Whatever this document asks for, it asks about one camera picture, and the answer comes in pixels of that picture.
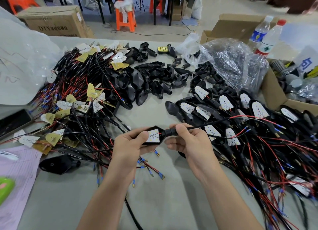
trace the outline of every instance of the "right hand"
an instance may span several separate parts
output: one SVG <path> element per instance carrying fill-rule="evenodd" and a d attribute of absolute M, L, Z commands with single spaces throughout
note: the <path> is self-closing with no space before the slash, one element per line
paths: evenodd
<path fill-rule="evenodd" d="M 169 128 L 176 128 L 178 137 L 165 140 L 168 149 L 177 150 L 185 154 L 190 169 L 199 181 L 211 173 L 219 162 L 214 155 L 211 141 L 204 130 L 199 128 L 188 130 L 189 124 L 171 124 Z"/>

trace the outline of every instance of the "hand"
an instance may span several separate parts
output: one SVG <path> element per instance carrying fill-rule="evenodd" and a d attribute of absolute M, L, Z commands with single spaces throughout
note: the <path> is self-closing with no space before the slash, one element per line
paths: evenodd
<path fill-rule="evenodd" d="M 137 128 L 115 138 L 112 160 L 108 171 L 116 171 L 116 176 L 133 181 L 136 164 L 140 155 L 153 151 L 157 145 L 142 146 L 149 137 L 145 131 L 149 127 Z"/>
<path fill-rule="evenodd" d="M 199 128 L 188 130 L 189 124 L 171 124 L 169 128 L 176 128 L 178 137 L 165 140 L 169 149 L 185 154 L 189 167 L 198 180 L 202 182 L 206 174 L 219 167 L 219 162 L 214 155 L 211 141 L 204 130 Z"/>

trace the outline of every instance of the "left hand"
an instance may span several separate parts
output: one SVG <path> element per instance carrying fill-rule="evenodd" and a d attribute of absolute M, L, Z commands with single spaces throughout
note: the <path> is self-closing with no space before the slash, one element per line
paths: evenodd
<path fill-rule="evenodd" d="M 142 145 L 149 137 L 149 132 L 145 131 L 148 128 L 137 128 L 115 138 L 113 156 L 107 171 L 116 171 L 117 177 L 129 181 L 129 184 L 133 181 L 139 156 L 157 147 Z"/>

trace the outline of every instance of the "red bottle cap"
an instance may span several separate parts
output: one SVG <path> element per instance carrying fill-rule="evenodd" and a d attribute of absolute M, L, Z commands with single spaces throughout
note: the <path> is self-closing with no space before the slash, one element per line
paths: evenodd
<path fill-rule="evenodd" d="M 279 25 L 279 26 L 283 26 L 283 25 L 285 25 L 286 24 L 286 20 L 284 20 L 284 19 L 280 19 L 280 20 L 278 20 L 278 22 L 277 22 L 277 25 Z"/>

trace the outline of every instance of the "concrete floor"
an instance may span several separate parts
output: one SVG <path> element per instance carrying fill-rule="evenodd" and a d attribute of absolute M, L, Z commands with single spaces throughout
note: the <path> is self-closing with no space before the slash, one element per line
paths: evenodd
<path fill-rule="evenodd" d="M 318 24 L 318 11 L 312 15 L 289 15 L 286 14 L 288 8 L 274 8 L 264 1 L 249 0 L 203 0 L 202 19 L 200 26 L 189 26 L 191 30 L 201 35 L 203 30 L 211 30 L 218 21 L 218 17 L 222 13 L 251 14 L 251 15 L 273 15 L 288 22 Z M 164 25 L 137 25 L 135 34 L 115 31 L 115 24 L 111 26 L 102 25 L 101 22 L 90 22 L 86 20 L 95 34 L 96 38 L 114 39 L 114 40 L 136 40 L 136 41 L 165 41 L 165 42 L 182 42 L 190 31 L 184 25 L 180 26 L 164 26 Z M 152 34 L 169 34 L 176 33 L 182 35 L 152 35 Z"/>

